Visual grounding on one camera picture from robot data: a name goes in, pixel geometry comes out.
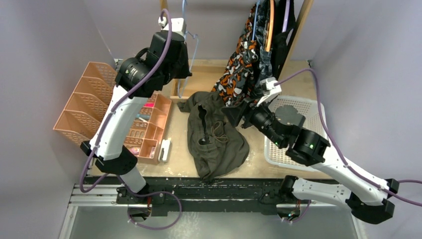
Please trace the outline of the olive green shorts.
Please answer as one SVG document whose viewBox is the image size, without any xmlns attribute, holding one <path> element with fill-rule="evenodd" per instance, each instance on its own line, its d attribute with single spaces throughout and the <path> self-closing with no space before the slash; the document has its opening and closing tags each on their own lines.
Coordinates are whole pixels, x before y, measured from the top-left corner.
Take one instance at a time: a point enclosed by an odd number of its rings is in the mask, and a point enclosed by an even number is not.
<svg viewBox="0 0 422 239">
<path fill-rule="evenodd" d="M 187 147 L 202 181 L 224 176 L 246 161 L 249 144 L 226 120 L 221 111 L 225 103 L 217 92 L 196 92 L 177 106 L 189 115 Z"/>
</svg>

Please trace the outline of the blue wire hanger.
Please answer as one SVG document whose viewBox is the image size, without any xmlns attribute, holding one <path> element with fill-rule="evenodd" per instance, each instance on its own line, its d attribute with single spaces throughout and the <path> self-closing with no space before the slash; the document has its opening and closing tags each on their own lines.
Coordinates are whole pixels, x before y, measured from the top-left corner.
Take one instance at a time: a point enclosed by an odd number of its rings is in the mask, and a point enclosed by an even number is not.
<svg viewBox="0 0 422 239">
<path fill-rule="evenodd" d="M 188 25 L 187 5 L 188 5 L 188 1 L 182 0 L 182 18 L 183 18 L 186 25 Z M 200 40 L 199 40 L 199 36 L 196 33 L 189 32 L 189 29 L 188 29 L 187 26 L 185 27 L 184 39 L 185 39 L 185 43 L 188 47 L 188 53 L 189 53 L 189 60 L 188 60 L 189 71 L 192 71 Z M 178 99 L 182 98 L 189 78 L 190 77 L 188 76 L 185 79 L 181 79 L 181 80 L 178 81 L 178 84 L 177 84 L 177 97 L 178 97 Z"/>
</svg>

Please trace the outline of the white stapler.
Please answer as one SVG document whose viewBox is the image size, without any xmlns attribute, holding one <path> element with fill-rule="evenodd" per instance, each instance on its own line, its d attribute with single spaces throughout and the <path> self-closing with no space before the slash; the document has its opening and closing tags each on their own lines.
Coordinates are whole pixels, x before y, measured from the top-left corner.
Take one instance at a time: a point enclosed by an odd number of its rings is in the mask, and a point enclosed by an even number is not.
<svg viewBox="0 0 422 239">
<path fill-rule="evenodd" d="M 161 142 L 161 147 L 158 155 L 158 161 L 166 163 L 169 157 L 169 151 L 171 147 L 171 138 L 163 139 Z"/>
</svg>

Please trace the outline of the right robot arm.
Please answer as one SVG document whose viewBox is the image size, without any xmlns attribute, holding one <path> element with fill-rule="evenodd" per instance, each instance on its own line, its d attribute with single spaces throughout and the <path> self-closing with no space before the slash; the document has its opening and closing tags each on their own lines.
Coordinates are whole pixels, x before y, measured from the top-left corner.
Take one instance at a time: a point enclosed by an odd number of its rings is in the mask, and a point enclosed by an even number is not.
<svg viewBox="0 0 422 239">
<path fill-rule="evenodd" d="M 395 205 L 389 200 L 397 193 L 399 182 L 381 179 L 342 156 L 334 143 L 304 127 L 305 116 L 292 105 L 283 105 L 275 111 L 269 104 L 278 97 L 281 87 L 274 78 L 262 82 L 264 95 L 258 99 L 246 98 L 239 104 L 222 109 L 233 126 L 256 127 L 294 162 L 323 172 L 335 184 L 313 182 L 288 175 L 279 190 L 287 203 L 298 200 L 319 201 L 347 207 L 352 215 L 366 223 L 379 224 L 392 218 Z"/>
</svg>

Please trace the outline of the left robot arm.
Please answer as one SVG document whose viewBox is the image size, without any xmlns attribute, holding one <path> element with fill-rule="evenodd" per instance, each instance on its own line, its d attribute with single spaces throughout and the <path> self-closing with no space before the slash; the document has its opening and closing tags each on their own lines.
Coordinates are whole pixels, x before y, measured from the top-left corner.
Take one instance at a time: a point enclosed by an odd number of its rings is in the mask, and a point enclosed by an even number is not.
<svg viewBox="0 0 422 239">
<path fill-rule="evenodd" d="M 136 169 L 137 158 L 124 141 L 137 114 L 155 91 L 173 79 L 192 74 L 185 42 L 186 22 L 182 17 L 160 17 L 161 30 L 154 33 L 150 46 L 123 61 L 115 78 L 112 98 L 93 138 L 81 143 L 87 162 L 105 175 L 116 175 L 130 190 L 129 197 L 141 204 L 148 199 L 145 179 Z"/>
</svg>

